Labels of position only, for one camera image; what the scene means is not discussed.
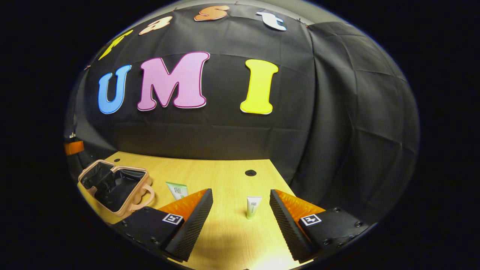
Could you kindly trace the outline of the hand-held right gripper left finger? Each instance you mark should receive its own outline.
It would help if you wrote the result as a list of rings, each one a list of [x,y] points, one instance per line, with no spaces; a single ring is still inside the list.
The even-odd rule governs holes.
[[[159,209],[143,207],[113,224],[132,243],[159,257],[188,261],[213,205],[211,189],[204,189]]]

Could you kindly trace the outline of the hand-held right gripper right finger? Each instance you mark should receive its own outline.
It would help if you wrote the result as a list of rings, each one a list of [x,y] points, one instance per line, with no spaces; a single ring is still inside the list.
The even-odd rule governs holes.
[[[293,260],[299,262],[326,259],[375,226],[340,207],[325,210],[277,189],[270,191],[269,204]]]

